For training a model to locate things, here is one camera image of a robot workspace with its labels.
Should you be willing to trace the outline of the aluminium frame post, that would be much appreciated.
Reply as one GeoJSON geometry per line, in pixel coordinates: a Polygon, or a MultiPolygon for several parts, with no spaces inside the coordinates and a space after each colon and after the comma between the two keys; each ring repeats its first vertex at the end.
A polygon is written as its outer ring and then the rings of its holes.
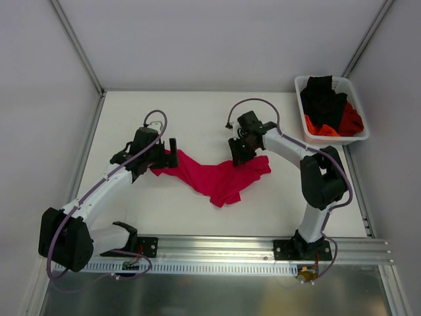
{"type": "Polygon", "coordinates": [[[82,47],[82,44],[80,43],[80,40],[78,39],[77,34],[75,33],[74,28],[69,18],[67,17],[67,14],[65,13],[60,1],[48,0],[48,3],[50,4],[55,16],[57,17],[57,20],[59,21],[59,24],[61,25],[64,33],[66,34],[66,37],[68,38],[75,54],[77,55],[79,61],[81,62],[96,92],[100,96],[103,96],[105,89],[103,85],[101,84],[100,79],[98,78],[96,72],[94,71],[93,66],[88,56],[86,55],[86,52],[84,48],[82,47]]]}
{"type": "Polygon", "coordinates": [[[347,66],[345,67],[344,71],[342,72],[342,77],[348,78],[354,69],[356,69],[359,61],[361,60],[364,52],[370,45],[371,41],[374,39],[377,31],[379,30],[380,26],[386,19],[387,15],[389,14],[392,6],[395,4],[396,0],[384,0],[380,5],[377,13],[375,14],[372,22],[370,23],[369,27],[365,31],[362,39],[360,40],[357,48],[355,49],[350,61],[348,62],[347,66]]]}

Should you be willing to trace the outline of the pink t shirt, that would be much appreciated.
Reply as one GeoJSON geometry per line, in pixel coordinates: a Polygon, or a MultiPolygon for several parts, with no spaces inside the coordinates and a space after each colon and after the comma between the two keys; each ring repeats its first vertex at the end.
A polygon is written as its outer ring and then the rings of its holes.
{"type": "Polygon", "coordinates": [[[179,164],[176,168],[153,169],[155,176],[173,176],[190,186],[194,191],[210,198],[210,202],[221,208],[241,201],[240,192],[272,172],[269,158],[258,156],[238,167],[233,161],[217,165],[202,165],[178,150],[179,164]]]}

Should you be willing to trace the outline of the orange t shirt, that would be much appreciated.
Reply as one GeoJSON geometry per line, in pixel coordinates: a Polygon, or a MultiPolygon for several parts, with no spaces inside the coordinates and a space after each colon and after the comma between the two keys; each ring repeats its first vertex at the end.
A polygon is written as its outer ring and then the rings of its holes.
{"type": "Polygon", "coordinates": [[[317,126],[312,123],[310,117],[305,115],[305,122],[307,129],[310,134],[315,136],[327,136],[327,137],[340,137],[340,135],[333,129],[331,126],[323,124],[322,126],[317,126]]]}

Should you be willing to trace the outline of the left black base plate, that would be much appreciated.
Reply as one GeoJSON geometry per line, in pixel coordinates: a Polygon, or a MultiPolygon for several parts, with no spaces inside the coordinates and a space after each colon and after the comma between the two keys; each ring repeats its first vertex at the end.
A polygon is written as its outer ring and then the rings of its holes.
{"type": "Polygon", "coordinates": [[[157,237],[138,236],[135,252],[148,258],[156,258],[159,248],[159,239],[157,237]]]}

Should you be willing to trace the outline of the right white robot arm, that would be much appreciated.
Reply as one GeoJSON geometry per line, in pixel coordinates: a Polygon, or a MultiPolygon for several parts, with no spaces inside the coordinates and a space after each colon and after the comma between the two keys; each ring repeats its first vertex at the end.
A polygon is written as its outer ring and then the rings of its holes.
{"type": "Polygon", "coordinates": [[[275,260],[332,260],[331,243],[323,234],[324,228],[330,211],[350,190],[337,149],[311,148],[281,133],[275,122],[262,123],[252,111],[235,122],[227,122],[226,128],[233,133],[228,144],[235,167],[252,161],[261,149],[279,155],[300,171],[301,191],[307,203],[305,214],[290,239],[274,240],[275,260]]]}

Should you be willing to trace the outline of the left aluminium frame post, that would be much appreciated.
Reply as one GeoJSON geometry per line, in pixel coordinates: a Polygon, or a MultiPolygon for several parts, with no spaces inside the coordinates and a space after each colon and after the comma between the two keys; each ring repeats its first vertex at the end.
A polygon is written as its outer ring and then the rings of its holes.
{"type": "Polygon", "coordinates": [[[105,89],[103,85],[101,84],[100,79],[98,78],[96,72],[94,71],[93,66],[88,56],[86,55],[86,52],[84,48],[82,47],[82,44],[80,43],[80,40],[78,39],[77,34],[75,33],[74,28],[69,18],[67,17],[67,14],[65,13],[60,1],[48,0],[48,3],[50,4],[55,16],[57,17],[57,20],[59,21],[59,24],[61,25],[64,33],[66,34],[66,37],[68,38],[75,54],[77,55],[79,61],[81,62],[96,92],[100,96],[103,96],[105,89]]]}

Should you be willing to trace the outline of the right aluminium frame post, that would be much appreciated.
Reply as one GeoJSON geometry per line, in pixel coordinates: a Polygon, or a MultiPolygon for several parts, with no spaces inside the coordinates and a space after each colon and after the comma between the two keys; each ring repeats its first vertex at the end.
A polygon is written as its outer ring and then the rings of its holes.
{"type": "Polygon", "coordinates": [[[357,48],[355,49],[350,61],[348,62],[347,66],[345,67],[344,71],[342,72],[342,77],[348,78],[354,69],[356,69],[359,61],[361,60],[364,52],[370,45],[371,41],[374,39],[377,31],[379,30],[380,26],[386,19],[387,15],[389,14],[392,6],[395,4],[396,0],[384,0],[380,5],[377,13],[375,14],[372,22],[370,23],[369,27],[365,31],[362,39],[360,40],[357,48]]]}

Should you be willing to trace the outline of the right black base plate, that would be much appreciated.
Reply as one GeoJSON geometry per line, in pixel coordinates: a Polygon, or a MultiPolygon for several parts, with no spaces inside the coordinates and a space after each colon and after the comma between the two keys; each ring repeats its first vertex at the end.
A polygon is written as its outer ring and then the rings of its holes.
{"type": "Polygon", "coordinates": [[[314,243],[292,238],[273,241],[274,259],[276,261],[330,261],[333,259],[330,243],[321,240],[314,243]]]}

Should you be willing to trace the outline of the aluminium mounting rail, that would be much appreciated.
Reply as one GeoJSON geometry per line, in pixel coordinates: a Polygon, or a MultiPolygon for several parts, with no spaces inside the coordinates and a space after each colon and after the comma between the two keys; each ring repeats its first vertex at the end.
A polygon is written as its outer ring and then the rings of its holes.
{"type": "MultiPolygon", "coordinates": [[[[227,263],[273,263],[275,237],[158,235],[157,261],[212,261],[227,263]]],[[[393,265],[388,241],[375,238],[334,238],[330,242],[336,263],[393,265]]]]}

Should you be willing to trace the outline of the red t shirt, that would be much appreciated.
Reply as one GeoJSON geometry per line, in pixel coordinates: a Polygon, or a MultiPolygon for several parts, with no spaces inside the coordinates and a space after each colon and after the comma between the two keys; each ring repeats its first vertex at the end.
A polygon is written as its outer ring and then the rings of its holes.
{"type": "Polygon", "coordinates": [[[354,137],[363,130],[364,124],[361,116],[357,110],[347,102],[339,125],[338,134],[342,137],[354,137]]]}

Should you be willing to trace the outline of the white plastic basket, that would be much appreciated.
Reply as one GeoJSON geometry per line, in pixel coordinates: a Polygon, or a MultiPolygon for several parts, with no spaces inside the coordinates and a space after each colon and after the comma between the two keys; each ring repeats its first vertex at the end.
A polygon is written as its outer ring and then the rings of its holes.
{"type": "Polygon", "coordinates": [[[299,104],[299,112],[301,116],[302,122],[302,130],[303,130],[303,137],[306,142],[310,144],[340,144],[340,145],[347,145],[355,141],[362,141],[366,140],[369,137],[369,129],[366,117],[364,115],[364,110],[360,103],[360,100],[357,96],[356,90],[354,89],[353,84],[350,80],[344,77],[332,76],[332,89],[335,90],[336,93],[346,93],[347,94],[347,102],[349,102],[355,110],[359,113],[362,118],[364,124],[364,130],[358,133],[354,137],[327,137],[327,136],[315,136],[310,134],[307,129],[307,125],[305,122],[305,114],[303,111],[303,106],[301,102],[301,91],[306,87],[307,81],[311,76],[298,76],[295,78],[295,91],[297,94],[297,101],[299,104]]]}

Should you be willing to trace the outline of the black t shirt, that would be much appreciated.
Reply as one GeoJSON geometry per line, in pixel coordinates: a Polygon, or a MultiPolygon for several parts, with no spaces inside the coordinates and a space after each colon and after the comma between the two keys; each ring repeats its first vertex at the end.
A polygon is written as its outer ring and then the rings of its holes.
{"type": "Polygon", "coordinates": [[[337,133],[347,104],[346,93],[336,93],[332,89],[332,76],[311,76],[301,91],[301,102],[314,126],[327,125],[337,133]]]}

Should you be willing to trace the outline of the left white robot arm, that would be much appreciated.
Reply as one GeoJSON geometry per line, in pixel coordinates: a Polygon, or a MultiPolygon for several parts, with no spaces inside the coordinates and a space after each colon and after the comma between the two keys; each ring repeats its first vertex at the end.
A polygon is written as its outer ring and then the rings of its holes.
{"type": "Polygon", "coordinates": [[[114,154],[98,184],[60,209],[48,208],[41,218],[38,253],[62,267],[81,271],[95,255],[129,257],[137,251],[137,229],[121,221],[106,228],[92,226],[107,204],[148,169],[178,166],[177,141],[170,149],[153,128],[140,127],[134,139],[114,154]]]}

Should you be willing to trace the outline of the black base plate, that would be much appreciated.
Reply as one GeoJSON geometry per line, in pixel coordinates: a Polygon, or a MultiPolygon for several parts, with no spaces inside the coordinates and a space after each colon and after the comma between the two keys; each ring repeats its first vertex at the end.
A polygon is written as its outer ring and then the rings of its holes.
{"type": "Polygon", "coordinates": [[[273,241],[274,259],[276,261],[330,261],[333,259],[330,243],[321,240],[314,243],[292,238],[273,241]]]}
{"type": "Polygon", "coordinates": [[[148,258],[156,258],[159,248],[159,239],[157,237],[138,236],[135,252],[148,258]]]}

